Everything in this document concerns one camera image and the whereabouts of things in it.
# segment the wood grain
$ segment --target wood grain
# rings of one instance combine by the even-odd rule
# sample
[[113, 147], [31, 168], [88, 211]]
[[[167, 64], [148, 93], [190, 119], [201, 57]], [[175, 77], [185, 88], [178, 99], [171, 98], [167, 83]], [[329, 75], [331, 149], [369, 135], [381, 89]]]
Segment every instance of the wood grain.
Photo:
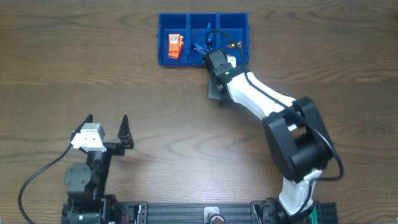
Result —
[[[282, 177], [261, 123], [207, 98], [202, 68], [157, 64], [160, 12], [247, 11], [249, 68], [275, 90], [318, 105], [345, 164], [316, 200], [341, 223], [396, 222], [397, 1], [1, 1], [0, 220], [25, 223], [17, 194], [94, 115], [116, 140], [129, 116], [134, 150], [114, 157], [107, 193], [121, 201], [249, 202], [276, 196]], [[25, 191], [36, 223], [58, 223], [69, 154]], [[325, 175], [337, 172], [330, 162]]]

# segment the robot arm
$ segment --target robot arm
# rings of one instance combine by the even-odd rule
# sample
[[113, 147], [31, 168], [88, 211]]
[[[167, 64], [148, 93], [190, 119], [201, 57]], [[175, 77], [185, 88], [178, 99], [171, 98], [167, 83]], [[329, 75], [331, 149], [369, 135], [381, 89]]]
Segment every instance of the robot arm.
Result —
[[307, 215], [310, 212], [308, 208], [313, 203], [315, 179], [321, 176], [332, 155], [310, 129], [307, 129], [305, 134], [293, 138], [291, 132], [303, 128], [303, 124], [291, 116], [291, 112], [252, 85], [256, 85], [271, 97], [291, 107], [311, 125], [316, 126], [331, 144], [313, 101], [309, 98], [296, 101], [294, 98], [281, 95], [246, 70], [250, 84], [244, 74], [246, 68], [237, 67], [236, 59], [225, 56], [221, 50], [207, 53], [203, 62], [210, 73], [212, 86], [215, 86], [215, 91], [221, 95], [221, 99], [229, 99], [245, 106], [263, 122], [272, 159], [284, 176], [283, 188], [277, 200], [277, 207], [280, 209], [279, 220], [293, 221], [300, 214]]

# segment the wooden table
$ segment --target wooden table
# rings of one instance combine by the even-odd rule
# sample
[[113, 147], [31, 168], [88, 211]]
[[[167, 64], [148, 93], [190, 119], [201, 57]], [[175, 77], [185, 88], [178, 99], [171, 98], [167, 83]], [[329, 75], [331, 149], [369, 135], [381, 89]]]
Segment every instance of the wooden table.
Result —
[[[261, 122], [207, 97], [202, 68], [157, 63], [160, 12], [249, 13], [249, 68], [285, 95], [313, 98], [346, 175], [318, 183], [341, 223], [398, 215], [398, 4], [369, 1], [68, 0], [0, 2], [0, 219], [25, 223], [24, 181], [58, 157], [88, 113], [117, 140], [124, 114], [136, 142], [114, 157], [106, 191], [120, 201], [250, 202], [282, 177]], [[58, 223], [70, 151], [25, 190], [37, 223]], [[331, 161], [325, 175], [338, 171]]]

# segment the cable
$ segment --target cable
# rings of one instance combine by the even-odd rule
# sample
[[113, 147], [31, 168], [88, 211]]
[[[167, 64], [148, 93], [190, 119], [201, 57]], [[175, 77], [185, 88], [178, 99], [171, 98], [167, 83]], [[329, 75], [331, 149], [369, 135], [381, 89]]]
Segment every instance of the cable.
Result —
[[49, 164], [47, 164], [46, 166], [44, 166], [43, 168], [39, 169], [36, 173], [34, 173], [31, 177], [29, 177], [24, 185], [22, 185], [19, 194], [18, 194], [18, 206], [19, 206], [19, 210], [21, 211], [22, 215], [24, 216], [24, 218], [26, 219], [26, 221], [29, 224], [34, 224], [34, 222], [27, 216], [24, 207], [22, 206], [22, 194], [24, 193], [24, 190], [26, 188], [26, 186], [33, 180], [33, 178], [37, 177], [39, 174], [41, 174], [43, 171], [45, 171], [46, 169], [48, 169], [50, 166], [54, 165], [56, 162], [58, 162], [60, 159], [62, 159], [69, 151], [69, 149], [72, 147], [72, 144], [69, 144], [69, 146], [67, 147], [67, 149], [61, 154], [61, 156], [59, 156], [58, 158], [56, 158], [54, 161], [50, 162]]
[[[236, 42], [236, 40], [230, 36], [228, 33], [226, 33], [225, 31], [222, 30], [211, 30], [207, 33], [206, 35], [206, 39], [205, 39], [205, 43], [207, 48], [210, 50], [210, 46], [208, 45], [207, 42], [207, 38], [209, 36], [209, 34], [211, 33], [220, 33], [223, 34], [224, 36], [226, 36], [227, 38], [229, 38], [232, 43], [235, 44], [235, 46], [238, 46], [238, 43]], [[299, 115], [296, 111], [294, 111], [291, 107], [285, 105], [284, 103], [282, 103], [281, 101], [279, 101], [278, 99], [275, 99], [274, 97], [270, 96], [270, 94], [266, 93], [265, 91], [263, 91], [262, 89], [260, 89], [259, 87], [257, 87], [255, 84], [253, 84], [253, 82], [249, 79], [248, 74], [246, 73], [247, 67], [246, 67], [246, 61], [245, 61], [245, 57], [243, 55], [243, 51], [241, 49], [241, 47], [238, 47], [238, 51], [239, 54], [241, 56], [242, 59], [242, 67], [243, 67], [243, 72], [244, 72], [244, 76], [246, 78], [246, 80], [248, 81], [249, 85], [253, 86], [253, 88], [255, 88], [257, 91], [259, 91], [260, 93], [262, 93], [263, 95], [265, 95], [266, 97], [270, 98], [272, 101], [274, 101], [275, 103], [277, 103], [278, 105], [282, 106], [284, 109], [286, 109], [289, 113], [291, 113], [293, 116], [295, 116], [297, 119], [299, 119], [308, 129], [311, 129], [315, 134], [317, 134], [322, 141], [326, 144], [327, 148], [329, 149], [329, 151], [333, 154], [333, 156], [336, 159], [336, 162], [338, 164], [339, 167], [339, 174], [335, 177], [318, 177], [318, 178], [314, 178], [312, 180], [309, 180], [309, 191], [308, 191], [308, 195], [307, 198], [305, 199], [303, 205], [300, 207], [300, 209], [298, 210], [298, 212], [296, 212], [294, 215], [299, 214], [306, 206], [308, 201], [310, 200], [311, 197], [311, 192], [312, 192], [312, 183], [313, 181], [319, 180], [319, 181], [334, 181], [334, 180], [340, 180], [341, 178], [343, 178], [344, 176], [344, 166], [343, 163], [340, 159], [340, 156], [338, 155], [338, 153], [336, 152], [336, 150], [333, 148], [333, 146], [330, 144], [330, 142], [323, 136], [323, 134], [321, 134], [316, 128], [314, 128], [303, 116]]]

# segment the blue object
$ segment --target blue object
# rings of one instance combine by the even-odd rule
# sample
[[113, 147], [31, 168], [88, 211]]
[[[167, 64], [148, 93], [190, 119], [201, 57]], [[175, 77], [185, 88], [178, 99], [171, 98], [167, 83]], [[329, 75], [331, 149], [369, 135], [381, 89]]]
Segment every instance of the blue object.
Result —
[[191, 46], [192, 50], [196, 50], [199, 54], [205, 55], [210, 52], [205, 44], [201, 45], [198, 41], [194, 40]]
[[[202, 57], [192, 45], [205, 48], [205, 38], [209, 30], [219, 29], [227, 32], [237, 42], [242, 42], [242, 51], [246, 63], [249, 62], [249, 25], [248, 14], [237, 13], [160, 13], [158, 31], [157, 58], [163, 66], [204, 66]], [[169, 58], [169, 34], [184, 36], [184, 45], [179, 59]], [[231, 41], [220, 33], [213, 33], [212, 49], [220, 48], [224, 53], [236, 57], [242, 64], [238, 49], [226, 49]]]

